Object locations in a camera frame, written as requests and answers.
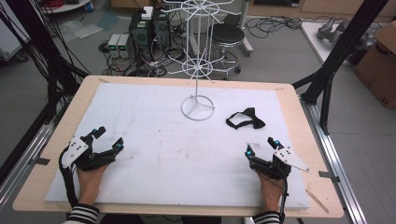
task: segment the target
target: gray floor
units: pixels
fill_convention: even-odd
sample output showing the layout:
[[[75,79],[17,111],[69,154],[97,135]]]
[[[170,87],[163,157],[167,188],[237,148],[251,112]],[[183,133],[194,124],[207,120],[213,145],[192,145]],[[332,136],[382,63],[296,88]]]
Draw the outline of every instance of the gray floor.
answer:
[[[60,21],[79,20],[83,24],[97,23],[103,10],[88,14],[83,10],[66,13]],[[87,39],[67,42],[68,47],[93,73],[106,69],[106,61],[97,47],[111,34],[127,32],[129,21],[116,21],[116,26],[101,31]],[[246,32],[254,48],[250,57],[242,49],[233,49],[242,64],[240,74],[231,74],[230,80],[251,82],[293,83],[319,69],[321,63],[300,30],[286,27],[265,39]],[[168,71],[178,67],[173,64]],[[163,78],[184,75],[166,75]],[[213,74],[222,79],[223,74]],[[304,92],[305,87],[297,90]],[[46,103],[46,83],[32,62],[11,62],[0,67],[0,141],[3,164],[35,117]],[[331,138],[346,169],[361,209],[368,223],[394,223],[396,220],[396,110],[384,108],[355,77],[352,67],[343,66],[333,82],[329,117]],[[64,214],[24,213],[12,209],[13,198],[0,211],[0,222],[8,223],[61,223]],[[161,217],[151,223],[170,223]],[[241,218],[227,217],[223,223],[242,223]],[[288,217],[285,223],[298,223]],[[340,219],[304,218],[304,223],[349,223],[347,215]]]

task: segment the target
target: striped sleeve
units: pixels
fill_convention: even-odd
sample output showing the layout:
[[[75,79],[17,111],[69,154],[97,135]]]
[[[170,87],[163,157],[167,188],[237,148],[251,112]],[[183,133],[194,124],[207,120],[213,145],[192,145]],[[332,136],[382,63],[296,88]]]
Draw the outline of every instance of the striped sleeve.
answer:
[[[255,217],[253,217],[253,221],[256,224],[278,224],[279,221],[279,213],[278,212],[264,212]]]
[[[95,224],[98,215],[99,209],[87,204],[78,203],[73,207],[69,218],[64,224]]]

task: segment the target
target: desk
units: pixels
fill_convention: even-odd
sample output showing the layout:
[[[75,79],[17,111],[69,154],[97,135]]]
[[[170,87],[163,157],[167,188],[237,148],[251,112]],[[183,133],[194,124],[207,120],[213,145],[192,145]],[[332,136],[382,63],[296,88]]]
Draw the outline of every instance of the desk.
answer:
[[[44,199],[57,170],[58,157],[74,134],[79,121],[95,95],[97,87],[103,83],[131,83],[137,85],[162,85],[194,87],[195,81],[172,78],[142,77],[86,77],[74,100],[66,110],[53,136],[41,154],[41,158],[50,159],[48,165],[36,165],[21,189],[13,206],[19,211],[57,211],[68,212],[68,203],[48,203]],[[294,150],[310,168],[310,173],[302,173],[304,185],[310,202],[307,210],[289,210],[288,217],[341,217],[342,206],[332,185],[332,181],[318,176],[318,171],[326,171],[323,159],[312,131],[305,118],[294,88],[289,84],[252,83],[200,80],[201,87],[227,89],[253,89],[275,91],[282,115],[287,124],[290,141]],[[256,215],[260,208],[252,207],[214,207],[214,206],[170,206],[170,205],[139,205],[100,203],[98,207],[104,213],[136,213],[136,214],[167,214],[167,215],[206,215],[206,216],[238,216]]]

